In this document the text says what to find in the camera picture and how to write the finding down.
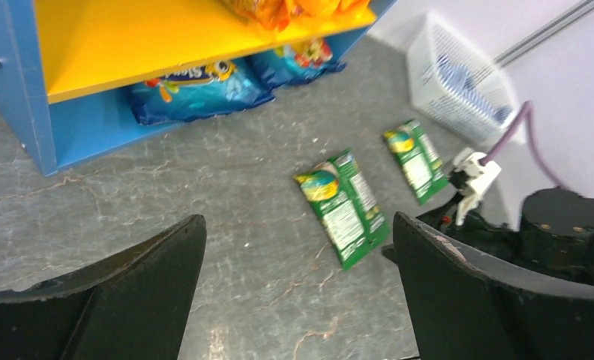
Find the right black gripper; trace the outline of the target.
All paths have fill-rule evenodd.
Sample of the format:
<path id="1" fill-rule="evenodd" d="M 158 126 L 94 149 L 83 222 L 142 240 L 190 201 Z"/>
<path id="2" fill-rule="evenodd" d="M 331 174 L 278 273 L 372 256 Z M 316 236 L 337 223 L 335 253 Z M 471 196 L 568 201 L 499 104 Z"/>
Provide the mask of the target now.
<path id="1" fill-rule="evenodd" d="M 521 239 L 507 223 L 494 224 L 487 221 L 478 208 L 466 214 L 462 225 L 455 223 L 458 203 L 464 197 L 456 193 L 444 205 L 426 211 L 416 218 L 429 227 L 439 230 L 459 242 L 477 248 L 501 260 L 513 263 L 521 249 Z M 398 263 L 395 246 L 387 244 L 381 254 L 394 264 Z"/>

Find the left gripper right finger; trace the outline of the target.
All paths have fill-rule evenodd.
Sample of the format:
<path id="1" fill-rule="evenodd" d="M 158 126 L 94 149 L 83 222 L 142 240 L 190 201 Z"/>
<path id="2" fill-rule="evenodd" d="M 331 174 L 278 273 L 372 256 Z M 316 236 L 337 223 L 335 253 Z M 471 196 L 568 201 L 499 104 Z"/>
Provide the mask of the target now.
<path id="1" fill-rule="evenodd" d="M 539 274 L 393 218 L 422 359 L 594 359 L 594 286 Z"/>

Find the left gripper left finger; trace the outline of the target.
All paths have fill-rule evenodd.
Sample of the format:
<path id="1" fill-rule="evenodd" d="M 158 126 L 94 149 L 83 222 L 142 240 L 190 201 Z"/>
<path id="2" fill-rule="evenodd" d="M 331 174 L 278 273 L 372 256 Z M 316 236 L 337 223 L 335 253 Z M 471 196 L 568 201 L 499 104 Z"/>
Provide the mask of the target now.
<path id="1" fill-rule="evenodd" d="M 0 292 L 0 359 L 176 359 L 207 242 L 194 214 L 121 252 Z"/>

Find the green candy bag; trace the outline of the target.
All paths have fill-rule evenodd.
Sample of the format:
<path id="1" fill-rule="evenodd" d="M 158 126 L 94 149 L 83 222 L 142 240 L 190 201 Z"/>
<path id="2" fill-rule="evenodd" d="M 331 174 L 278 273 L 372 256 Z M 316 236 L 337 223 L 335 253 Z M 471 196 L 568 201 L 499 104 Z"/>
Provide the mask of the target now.
<path id="1" fill-rule="evenodd" d="M 449 184 L 443 161 L 419 121 L 410 119 L 383 137 L 421 206 Z"/>
<path id="2" fill-rule="evenodd" d="M 388 237 L 386 217 L 350 148 L 293 178 L 330 238 L 344 271 Z"/>

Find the blue candy bag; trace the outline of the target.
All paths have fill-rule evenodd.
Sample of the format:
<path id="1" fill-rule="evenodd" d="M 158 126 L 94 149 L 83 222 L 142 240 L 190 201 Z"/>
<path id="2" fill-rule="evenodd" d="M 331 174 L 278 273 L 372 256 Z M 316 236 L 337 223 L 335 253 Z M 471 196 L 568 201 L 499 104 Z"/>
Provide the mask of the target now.
<path id="1" fill-rule="evenodd" d="M 346 67 L 345 63 L 335 59 L 332 48 L 323 37 L 258 52 L 247 56 L 246 62 L 269 90 L 307 85 Z"/>
<path id="2" fill-rule="evenodd" d="M 129 107 L 141 125 L 225 116 L 274 99 L 243 58 L 189 67 L 127 87 Z"/>

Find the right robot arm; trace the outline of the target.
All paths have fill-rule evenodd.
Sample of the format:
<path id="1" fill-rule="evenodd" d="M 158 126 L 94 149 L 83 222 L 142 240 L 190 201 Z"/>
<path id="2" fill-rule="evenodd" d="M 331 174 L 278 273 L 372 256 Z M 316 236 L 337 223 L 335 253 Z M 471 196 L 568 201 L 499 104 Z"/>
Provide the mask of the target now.
<path id="1" fill-rule="evenodd" d="M 418 220 L 446 236 L 515 266 L 594 286 L 594 198 L 552 187 L 526 196 L 519 227 L 493 224 L 473 209 L 455 223 L 456 193 L 446 204 L 420 214 Z"/>

